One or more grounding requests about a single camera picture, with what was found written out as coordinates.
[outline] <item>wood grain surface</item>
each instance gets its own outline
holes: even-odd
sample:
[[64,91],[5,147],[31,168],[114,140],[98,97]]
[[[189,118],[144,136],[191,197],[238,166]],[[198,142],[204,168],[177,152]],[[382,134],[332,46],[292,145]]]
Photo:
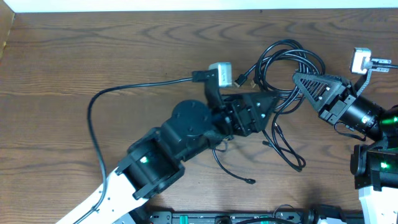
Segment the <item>wood grain surface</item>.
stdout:
[[[398,63],[398,9],[18,14],[0,66],[0,222],[54,223],[101,183],[86,125],[90,98],[103,88],[189,77],[214,62],[236,78],[280,39],[316,52],[330,74],[352,79],[353,47]],[[268,80],[292,87],[297,65],[277,62]],[[225,93],[257,91],[249,82]],[[398,73],[374,73],[364,95],[390,108]],[[197,83],[102,96],[93,122],[108,171],[126,149],[159,126],[186,99],[205,100]],[[261,134],[236,138],[221,162],[205,151],[184,163],[185,175],[150,200],[177,211],[265,211],[282,203],[361,209],[349,156],[358,141],[336,134],[305,102],[281,116],[286,138],[307,160],[291,169]]]
[[0,0],[0,59],[2,58],[2,52],[6,46],[13,19],[14,12],[3,0]]

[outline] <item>white background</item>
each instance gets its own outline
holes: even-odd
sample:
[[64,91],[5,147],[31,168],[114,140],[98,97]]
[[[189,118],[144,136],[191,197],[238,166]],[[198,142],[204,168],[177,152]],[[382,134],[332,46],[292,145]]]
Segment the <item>white background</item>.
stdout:
[[4,0],[14,12],[398,7],[398,0]]

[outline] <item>black cylinder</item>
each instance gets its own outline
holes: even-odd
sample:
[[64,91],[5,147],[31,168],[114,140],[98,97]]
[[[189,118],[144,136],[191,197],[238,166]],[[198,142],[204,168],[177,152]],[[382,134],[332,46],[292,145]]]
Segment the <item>black cylinder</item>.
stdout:
[[379,105],[359,96],[340,120],[373,141],[378,141],[382,138],[379,119],[383,112],[384,109]]

